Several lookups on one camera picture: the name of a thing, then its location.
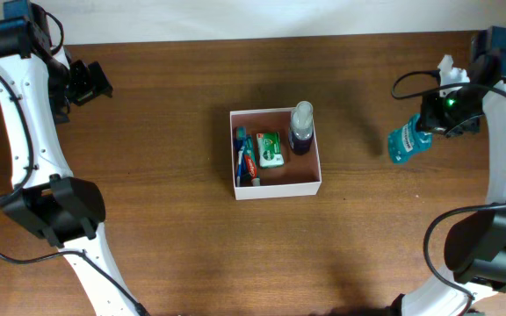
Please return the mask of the blue mouthwash bottle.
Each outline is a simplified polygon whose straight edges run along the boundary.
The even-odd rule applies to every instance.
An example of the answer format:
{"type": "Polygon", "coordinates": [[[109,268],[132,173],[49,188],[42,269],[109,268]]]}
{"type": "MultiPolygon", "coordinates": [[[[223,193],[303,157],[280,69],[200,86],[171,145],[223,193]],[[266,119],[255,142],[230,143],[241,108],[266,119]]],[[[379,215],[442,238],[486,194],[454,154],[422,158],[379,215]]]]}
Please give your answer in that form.
{"type": "Polygon", "coordinates": [[[390,160],[395,164],[406,163],[412,156],[427,151],[432,144],[432,134],[418,129],[420,114],[415,114],[403,127],[387,136],[390,160]]]}

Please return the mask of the purple foam soap bottle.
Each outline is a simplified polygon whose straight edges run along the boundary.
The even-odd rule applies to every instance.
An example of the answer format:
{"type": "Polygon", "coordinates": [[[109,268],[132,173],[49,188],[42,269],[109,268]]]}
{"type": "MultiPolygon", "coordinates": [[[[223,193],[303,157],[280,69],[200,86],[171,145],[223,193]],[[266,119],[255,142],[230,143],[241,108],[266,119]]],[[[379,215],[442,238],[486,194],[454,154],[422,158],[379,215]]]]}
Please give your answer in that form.
{"type": "Polygon", "coordinates": [[[308,101],[300,101],[291,112],[289,145],[296,155],[306,154],[314,137],[313,106],[308,101]]]}

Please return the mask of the blue white toothbrush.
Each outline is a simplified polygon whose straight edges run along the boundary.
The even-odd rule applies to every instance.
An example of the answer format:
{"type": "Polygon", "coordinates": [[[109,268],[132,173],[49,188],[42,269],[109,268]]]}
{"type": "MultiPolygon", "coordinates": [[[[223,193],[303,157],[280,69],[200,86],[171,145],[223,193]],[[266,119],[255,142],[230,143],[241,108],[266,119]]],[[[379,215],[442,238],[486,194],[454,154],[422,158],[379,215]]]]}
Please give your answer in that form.
{"type": "Polygon", "coordinates": [[[236,128],[236,136],[235,136],[237,146],[237,167],[235,174],[235,183],[237,187],[241,186],[243,152],[245,150],[246,139],[247,139],[246,128],[244,126],[238,126],[236,128]]]}

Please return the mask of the red green toothpaste tube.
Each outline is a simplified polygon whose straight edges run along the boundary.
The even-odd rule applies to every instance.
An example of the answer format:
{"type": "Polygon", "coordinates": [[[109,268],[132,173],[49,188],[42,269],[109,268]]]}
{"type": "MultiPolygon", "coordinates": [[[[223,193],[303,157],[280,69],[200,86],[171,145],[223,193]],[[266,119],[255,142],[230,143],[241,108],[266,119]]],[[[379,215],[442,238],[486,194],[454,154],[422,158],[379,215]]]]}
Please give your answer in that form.
{"type": "Polygon", "coordinates": [[[243,159],[245,162],[245,167],[247,169],[247,174],[249,175],[252,185],[254,187],[260,186],[261,181],[257,173],[255,150],[253,146],[252,137],[250,135],[246,136],[243,159]]]}

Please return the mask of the green soap bar pack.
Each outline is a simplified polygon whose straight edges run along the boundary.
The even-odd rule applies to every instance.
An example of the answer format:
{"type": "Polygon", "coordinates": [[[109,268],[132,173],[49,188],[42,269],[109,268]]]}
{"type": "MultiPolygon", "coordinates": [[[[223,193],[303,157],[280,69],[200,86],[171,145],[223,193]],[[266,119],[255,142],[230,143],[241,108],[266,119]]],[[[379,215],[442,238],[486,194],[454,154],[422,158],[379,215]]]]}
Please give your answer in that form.
{"type": "Polygon", "coordinates": [[[260,167],[262,169],[282,167],[285,160],[281,153],[279,134],[277,132],[258,133],[256,137],[260,167]]]}

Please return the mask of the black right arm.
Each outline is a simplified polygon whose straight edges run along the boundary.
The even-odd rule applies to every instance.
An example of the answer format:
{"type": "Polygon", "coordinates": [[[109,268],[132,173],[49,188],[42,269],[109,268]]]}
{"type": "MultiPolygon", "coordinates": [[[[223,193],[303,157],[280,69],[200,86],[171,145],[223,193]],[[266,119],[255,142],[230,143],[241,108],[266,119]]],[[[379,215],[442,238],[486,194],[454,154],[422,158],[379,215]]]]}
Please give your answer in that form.
{"type": "Polygon", "coordinates": [[[437,87],[418,93],[421,110],[387,138],[392,162],[428,150],[434,135],[477,133],[488,126],[489,184],[483,205],[461,207],[447,234],[444,265],[419,288],[400,295],[391,315],[469,315],[473,304],[506,292],[506,28],[472,40],[467,68],[445,56],[431,71],[437,87]]]}

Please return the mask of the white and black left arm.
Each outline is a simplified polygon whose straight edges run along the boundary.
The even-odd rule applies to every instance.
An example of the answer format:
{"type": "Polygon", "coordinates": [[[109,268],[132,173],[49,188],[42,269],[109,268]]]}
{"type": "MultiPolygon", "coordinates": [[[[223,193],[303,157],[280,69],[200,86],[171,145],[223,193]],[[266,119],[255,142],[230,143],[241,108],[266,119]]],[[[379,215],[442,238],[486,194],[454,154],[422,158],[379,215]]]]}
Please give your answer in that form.
{"type": "Polygon", "coordinates": [[[76,178],[56,127],[113,87],[101,65],[73,60],[54,44],[53,15],[29,0],[7,1],[0,19],[0,109],[11,149],[11,193],[0,211],[65,258],[97,315],[145,315],[124,282],[105,237],[105,201],[95,183],[76,178]]]}

